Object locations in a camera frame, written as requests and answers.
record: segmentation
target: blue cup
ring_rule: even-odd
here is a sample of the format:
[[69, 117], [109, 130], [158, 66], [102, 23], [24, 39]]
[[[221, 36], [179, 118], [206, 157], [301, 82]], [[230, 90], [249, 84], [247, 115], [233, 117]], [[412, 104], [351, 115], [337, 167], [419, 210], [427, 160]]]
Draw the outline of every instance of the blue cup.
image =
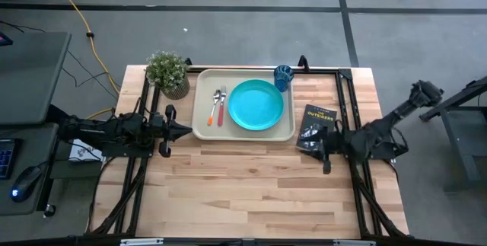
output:
[[288, 90], [289, 83], [294, 78], [294, 71], [287, 65], [279, 65], [274, 69], [274, 86], [281, 92]]

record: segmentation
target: blue plate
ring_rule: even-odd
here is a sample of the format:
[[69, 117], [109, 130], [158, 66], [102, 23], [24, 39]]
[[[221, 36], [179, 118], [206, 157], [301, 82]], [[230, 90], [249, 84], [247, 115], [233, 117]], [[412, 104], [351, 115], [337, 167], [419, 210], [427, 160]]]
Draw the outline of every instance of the blue plate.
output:
[[259, 131], [274, 126], [284, 112], [279, 90], [267, 81], [252, 79], [240, 83], [230, 94], [228, 112], [245, 129]]

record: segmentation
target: butcher block tabletop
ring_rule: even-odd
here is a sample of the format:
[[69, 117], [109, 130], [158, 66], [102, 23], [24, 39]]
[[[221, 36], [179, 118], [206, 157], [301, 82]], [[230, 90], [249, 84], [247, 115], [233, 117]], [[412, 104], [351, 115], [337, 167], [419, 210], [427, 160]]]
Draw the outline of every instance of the butcher block tabletop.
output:
[[[362, 123], [381, 117], [372, 70], [352, 69]], [[178, 101], [161, 94], [158, 111], [177, 110], [176, 121], [191, 126], [198, 74], [188, 74], [191, 89]], [[116, 113], [132, 112], [144, 84], [145, 66], [128, 65]], [[322, 163], [295, 147], [304, 107], [312, 104], [339, 113], [333, 75], [295, 75], [296, 132], [286, 142], [203, 141], [192, 133], [172, 142], [172, 155], [154, 150], [142, 195], [136, 235], [179, 238], [360, 238], [347, 161], [331, 155], [331, 174]], [[347, 111], [351, 112], [345, 82]], [[149, 90], [150, 107], [153, 88]], [[98, 227], [122, 192], [127, 158], [116, 158], [100, 179], [92, 228]], [[408, 233], [396, 175], [384, 161], [370, 161], [378, 203], [396, 226]], [[132, 202], [124, 221], [128, 226]], [[368, 228], [371, 214], [364, 205]]]

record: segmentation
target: book cover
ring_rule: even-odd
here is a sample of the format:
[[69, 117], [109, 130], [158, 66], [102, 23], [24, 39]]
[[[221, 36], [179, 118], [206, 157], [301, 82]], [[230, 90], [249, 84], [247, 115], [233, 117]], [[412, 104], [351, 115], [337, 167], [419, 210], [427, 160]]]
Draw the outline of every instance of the book cover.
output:
[[303, 151], [317, 151], [320, 147], [319, 142], [304, 142], [299, 140], [307, 136], [312, 136], [317, 133], [323, 126], [328, 127], [328, 131], [333, 131], [336, 120], [336, 111], [327, 110], [306, 104], [304, 109], [303, 121], [299, 129], [299, 138], [296, 146]]

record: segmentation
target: concrete floor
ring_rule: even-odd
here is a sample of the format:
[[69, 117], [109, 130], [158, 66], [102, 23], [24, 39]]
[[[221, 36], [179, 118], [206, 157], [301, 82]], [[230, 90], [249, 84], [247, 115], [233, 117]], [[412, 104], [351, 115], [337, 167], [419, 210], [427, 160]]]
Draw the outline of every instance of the concrete floor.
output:
[[[339, 7], [339, 0], [74, 0], [85, 4], [240, 5]], [[0, 2], [66, 3], [65, 0]], [[364, 8], [487, 8], [487, 0], [347, 0]], [[264, 12], [116, 12], [85, 11], [96, 34], [97, 51], [117, 82], [125, 66], [144, 64], [154, 50], [170, 50], [197, 64], [294, 65], [301, 54], [315, 66], [350, 66], [340, 13]], [[374, 71], [384, 113], [408, 95], [418, 79], [431, 80], [444, 97], [487, 75], [487, 15], [350, 14], [361, 67]], [[70, 50], [93, 73], [84, 25], [74, 11], [5, 10], [0, 20], [72, 34]], [[13, 37], [20, 34], [0, 24]], [[89, 78], [66, 57], [65, 68], [79, 81]], [[108, 81], [101, 81], [109, 87]], [[95, 82], [75, 88], [61, 74], [53, 103], [79, 116], [114, 106], [116, 101]], [[487, 104], [487, 97], [481, 100]], [[487, 243], [487, 193], [474, 190], [447, 196], [443, 186], [462, 177], [440, 119], [422, 123], [414, 113], [399, 128], [410, 152], [397, 160], [399, 185], [412, 235], [418, 238]], [[42, 213], [0, 218], [0, 241], [80, 235], [88, 216], [93, 180], [58, 182], [52, 201], [57, 215]]]

